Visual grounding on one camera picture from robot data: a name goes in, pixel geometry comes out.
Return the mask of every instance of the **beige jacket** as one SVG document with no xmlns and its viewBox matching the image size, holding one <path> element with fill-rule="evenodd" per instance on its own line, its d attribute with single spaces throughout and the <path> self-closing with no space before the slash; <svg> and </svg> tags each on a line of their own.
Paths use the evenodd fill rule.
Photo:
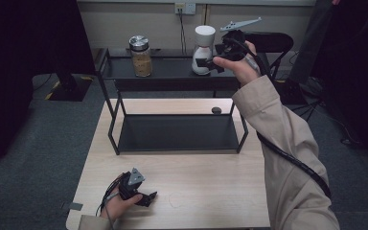
<svg viewBox="0 0 368 230">
<path fill-rule="evenodd" d="M 308 124 L 284 107 L 268 77 L 242 87 L 233 100 L 246 121 L 268 141 L 315 170 L 327 183 Z M 308 175 L 262 145 L 267 206 L 272 229 L 339 229 L 331 201 Z M 80 229 L 110 229 L 105 218 L 82 216 Z"/>
</svg>

